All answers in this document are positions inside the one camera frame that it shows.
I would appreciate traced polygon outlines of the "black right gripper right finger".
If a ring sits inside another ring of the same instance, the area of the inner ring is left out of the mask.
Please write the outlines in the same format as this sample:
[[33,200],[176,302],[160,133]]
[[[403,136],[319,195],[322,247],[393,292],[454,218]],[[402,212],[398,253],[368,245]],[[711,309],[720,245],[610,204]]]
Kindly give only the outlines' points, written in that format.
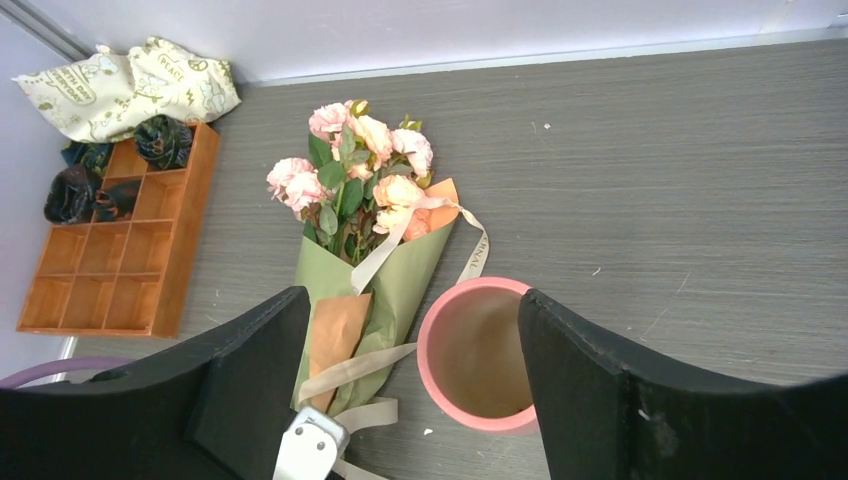
[[539,290],[518,328],[555,479],[843,479],[847,378],[781,387],[706,370]]

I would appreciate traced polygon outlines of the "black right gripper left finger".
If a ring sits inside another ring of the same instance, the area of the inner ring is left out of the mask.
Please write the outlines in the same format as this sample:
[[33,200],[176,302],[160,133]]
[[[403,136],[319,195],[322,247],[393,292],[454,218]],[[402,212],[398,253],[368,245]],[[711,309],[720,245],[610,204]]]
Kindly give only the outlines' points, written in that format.
[[1,393],[5,479],[268,479],[310,318],[305,288],[83,383]]

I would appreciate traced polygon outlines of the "pink cylindrical vase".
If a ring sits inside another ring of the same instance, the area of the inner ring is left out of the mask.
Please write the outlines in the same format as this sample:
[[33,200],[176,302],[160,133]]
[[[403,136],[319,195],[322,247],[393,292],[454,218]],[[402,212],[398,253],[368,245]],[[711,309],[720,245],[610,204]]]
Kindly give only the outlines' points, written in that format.
[[435,404],[459,424],[496,435],[539,430],[518,331],[530,287],[480,277],[446,290],[426,313],[417,365]]

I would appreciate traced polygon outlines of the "beige printed ribbon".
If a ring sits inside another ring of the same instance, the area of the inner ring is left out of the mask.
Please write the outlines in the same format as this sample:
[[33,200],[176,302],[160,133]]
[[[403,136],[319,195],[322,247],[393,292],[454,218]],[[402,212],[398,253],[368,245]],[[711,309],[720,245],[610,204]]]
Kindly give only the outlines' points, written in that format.
[[428,233],[406,241],[393,229],[358,266],[309,237],[301,243],[295,280],[311,314],[292,406],[347,434],[397,422],[397,400],[377,392],[416,349],[408,333],[457,217],[481,232],[459,279],[479,277],[489,254],[484,226],[456,199],[437,194],[415,205]]

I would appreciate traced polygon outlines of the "green paper flower bouquet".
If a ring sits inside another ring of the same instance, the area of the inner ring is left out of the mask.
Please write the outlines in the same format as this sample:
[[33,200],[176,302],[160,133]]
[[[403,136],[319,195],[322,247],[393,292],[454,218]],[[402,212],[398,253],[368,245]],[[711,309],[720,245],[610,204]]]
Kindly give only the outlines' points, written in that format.
[[416,202],[437,194],[458,201],[451,180],[433,180],[434,150],[419,121],[390,127],[358,99],[317,108],[308,129],[308,155],[279,160],[268,189],[302,223],[302,240],[352,266],[393,229],[406,241],[428,233]]

